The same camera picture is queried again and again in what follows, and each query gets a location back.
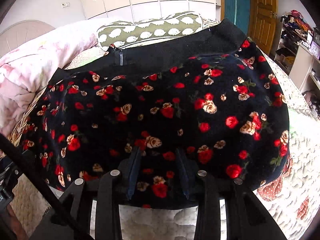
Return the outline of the black floral skirt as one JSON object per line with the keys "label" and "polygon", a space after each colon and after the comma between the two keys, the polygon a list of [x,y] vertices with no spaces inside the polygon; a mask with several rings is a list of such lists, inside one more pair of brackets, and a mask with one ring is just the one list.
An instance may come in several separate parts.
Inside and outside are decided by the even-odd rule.
{"label": "black floral skirt", "polygon": [[277,179],[289,157],[289,114],[255,42],[228,20],[185,37],[56,72],[19,145],[39,177],[65,191],[134,157],[134,206],[195,200],[196,175],[239,178],[252,190]]}

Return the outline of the white quilted patchwork bedspread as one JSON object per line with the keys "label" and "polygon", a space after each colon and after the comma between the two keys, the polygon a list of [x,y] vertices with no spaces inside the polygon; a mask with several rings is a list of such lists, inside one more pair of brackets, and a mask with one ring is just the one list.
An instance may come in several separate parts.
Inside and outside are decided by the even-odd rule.
{"label": "white quilted patchwork bedspread", "polygon": [[[231,45],[231,39],[235,39],[237,35],[241,41],[244,40],[245,34],[236,27],[228,19],[223,21],[208,20],[203,25],[209,29],[219,29],[216,36],[220,39],[227,40],[227,44]],[[213,38],[215,43],[220,43],[217,38]],[[312,220],[316,217],[316,212],[319,208],[319,142],[313,140],[317,139],[319,135],[319,121],[312,116],[309,107],[301,92],[289,78],[287,74],[266,54],[261,52],[266,58],[274,75],[280,82],[282,91],[287,99],[287,107],[290,119],[289,143],[290,156],[288,157],[284,171],[281,172],[279,178],[268,184],[264,184],[257,189],[259,199],[266,207],[267,211],[275,219],[280,229],[283,231],[288,239],[300,239],[307,231]],[[68,73],[63,73],[62,70],[80,71],[81,67],[94,66],[109,68],[116,64],[116,61],[125,63],[129,60],[129,55],[125,56],[124,51],[115,49],[115,52],[110,52],[106,56],[102,56],[103,51],[98,47],[93,47],[81,52],[71,62],[66,69],[58,68],[56,70],[57,76]],[[316,130],[308,130],[306,128],[316,128]],[[31,204],[21,204],[25,197],[18,197],[20,200],[14,201],[14,210],[18,212],[18,217],[23,220],[27,233],[31,233],[35,229],[36,221],[39,220],[40,211],[48,204],[44,200],[40,200],[40,193],[35,187],[31,186],[31,182],[23,178],[18,183],[16,193],[30,192]]]}

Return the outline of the pink floral comforter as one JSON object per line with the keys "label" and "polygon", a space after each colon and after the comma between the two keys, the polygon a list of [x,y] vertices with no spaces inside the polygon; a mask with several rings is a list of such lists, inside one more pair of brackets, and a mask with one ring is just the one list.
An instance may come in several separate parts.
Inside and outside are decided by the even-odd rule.
{"label": "pink floral comforter", "polygon": [[30,40],[1,58],[1,133],[8,136],[33,101],[63,68],[82,51],[97,44],[89,21],[58,27]]}

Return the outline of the white tv cabinet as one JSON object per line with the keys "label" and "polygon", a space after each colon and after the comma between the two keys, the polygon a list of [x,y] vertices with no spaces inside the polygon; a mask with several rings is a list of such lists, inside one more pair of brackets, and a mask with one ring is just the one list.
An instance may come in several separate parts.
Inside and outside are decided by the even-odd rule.
{"label": "white tv cabinet", "polygon": [[302,44],[298,46],[289,78],[300,92],[315,90],[319,94],[319,60]]}

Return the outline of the green white patterned pillow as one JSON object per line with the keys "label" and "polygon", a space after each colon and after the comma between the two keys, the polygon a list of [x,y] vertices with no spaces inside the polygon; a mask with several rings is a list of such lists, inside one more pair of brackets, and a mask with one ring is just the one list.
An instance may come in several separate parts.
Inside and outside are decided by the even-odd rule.
{"label": "green white patterned pillow", "polygon": [[180,38],[202,29],[203,18],[193,11],[138,22],[116,21],[98,28],[98,45],[104,51],[110,45],[126,48],[157,39]]}

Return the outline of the pink headboard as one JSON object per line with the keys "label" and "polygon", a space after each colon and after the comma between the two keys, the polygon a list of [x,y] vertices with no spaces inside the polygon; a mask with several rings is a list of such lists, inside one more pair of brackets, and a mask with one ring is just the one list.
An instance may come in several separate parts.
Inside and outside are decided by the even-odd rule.
{"label": "pink headboard", "polygon": [[46,34],[55,28],[38,20],[26,20],[15,23],[1,33],[0,55],[16,49],[20,45]]}

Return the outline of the cluttered storage shelf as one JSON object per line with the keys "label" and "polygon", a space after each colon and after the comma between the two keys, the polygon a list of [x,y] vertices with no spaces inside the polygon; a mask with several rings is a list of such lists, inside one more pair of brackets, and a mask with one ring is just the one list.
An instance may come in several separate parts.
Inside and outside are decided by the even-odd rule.
{"label": "cluttered storage shelf", "polygon": [[283,14],[280,18],[281,31],[274,61],[289,75],[300,44],[310,47],[313,29],[303,15],[296,10]]}

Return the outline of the wooden door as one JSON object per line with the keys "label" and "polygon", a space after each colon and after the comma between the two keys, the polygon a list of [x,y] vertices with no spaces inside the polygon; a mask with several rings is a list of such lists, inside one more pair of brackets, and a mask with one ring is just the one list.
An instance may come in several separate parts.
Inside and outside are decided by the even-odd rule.
{"label": "wooden door", "polygon": [[250,0],[248,36],[265,53],[272,48],[278,0]]}

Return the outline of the teal curtain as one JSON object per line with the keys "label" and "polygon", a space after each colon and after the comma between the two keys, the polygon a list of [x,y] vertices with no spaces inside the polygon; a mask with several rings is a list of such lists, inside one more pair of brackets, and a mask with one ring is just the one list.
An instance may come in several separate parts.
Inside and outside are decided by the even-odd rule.
{"label": "teal curtain", "polygon": [[244,33],[248,32],[250,0],[225,0],[225,18]]}

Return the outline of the white wall switch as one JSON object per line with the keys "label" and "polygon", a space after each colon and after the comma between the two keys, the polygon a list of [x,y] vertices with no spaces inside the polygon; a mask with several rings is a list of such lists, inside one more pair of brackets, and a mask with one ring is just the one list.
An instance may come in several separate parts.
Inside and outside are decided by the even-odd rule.
{"label": "white wall switch", "polygon": [[62,8],[67,8],[70,6],[69,2],[61,3]]}

